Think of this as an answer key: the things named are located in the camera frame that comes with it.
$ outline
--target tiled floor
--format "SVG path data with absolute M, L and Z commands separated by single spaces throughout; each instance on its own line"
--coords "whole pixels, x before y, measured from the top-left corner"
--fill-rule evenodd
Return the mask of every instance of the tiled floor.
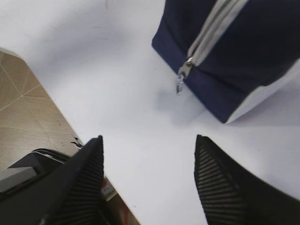
M 37 148 L 73 155 L 73 130 L 26 63 L 0 52 L 0 170 Z M 121 198 L 109 206 L 122 225 L 139 225 Z

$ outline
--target zipper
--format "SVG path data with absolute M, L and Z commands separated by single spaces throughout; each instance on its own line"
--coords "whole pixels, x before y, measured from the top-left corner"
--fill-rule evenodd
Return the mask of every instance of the zipper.
M 177 73 L 176 92 L 182 91 L 184 79 L 199 66 L 219 41 L 249 0 L 217 0 L 199 35 L 187 52 L 188 60 Z

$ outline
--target navy blue bag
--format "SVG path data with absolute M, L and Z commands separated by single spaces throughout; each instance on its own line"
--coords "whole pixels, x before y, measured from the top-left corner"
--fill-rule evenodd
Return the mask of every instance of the navy blue bag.
M 166 0 L 152 46 L 223 123 L 300 71 L 300 1 Z

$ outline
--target beige floor tile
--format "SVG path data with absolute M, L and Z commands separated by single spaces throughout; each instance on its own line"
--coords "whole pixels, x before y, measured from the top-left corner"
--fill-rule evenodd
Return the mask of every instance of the beige floor tile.
M 44 131 L 71 134 L 72 128 L 51 100 L 23 97 Z
M 26 63 L 18 57 L 4 54 L 1 60 L 1 65 L 3 66 L 3 68 L 7 72 L 7 75 L 10 77 L 19 92 L 22 93 L 29 71 Z
M 42 98 L 42 99 L 50 99 L 47 92 L 44 90 L 44 88 L 39 85 L 35 89 L 31 90 L 27 94 L 24 95 L 25 97 L 33 97 L 33 98 Z
M 5 166 L 38 148 L 55 149 L 44 132 L 0 127 L 0 160 Z
M 27 75 L 22 94 L 26 94 L 27 92 L 34 89 L 38 85 L 39 85 L 39 82 L 38 82 L 37 78 L 34 76 L 33 72 L 30 70 Z
M 75 141 L 71 134 L 59 134 L 52 132 L 46 132 L 46 134 L 52 141 L 57 151 L 65 153 L 69 156 L 74 155 L 78 151 L 76 146 L 71 143 Z
M 20 97 L 20 94 L 0 67 L 0 110 L 18 97 Z
M 4 56 L 4 53 L 0 52 L 0 63 L 1 63 L 1 60 L 2 60 L 3 56 Z
M 23 97 L 0 111 L 0 127 L 43 130 Z

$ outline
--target white surface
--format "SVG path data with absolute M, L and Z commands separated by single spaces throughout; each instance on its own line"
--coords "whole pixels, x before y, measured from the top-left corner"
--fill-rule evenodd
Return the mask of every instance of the white surface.
M 163 0 L 2 0 L 0 47 L 30 65 L 142 225 L 201 225 L 197 134 L 300 199 L 300 79 L 222 125 L 151 48 Z

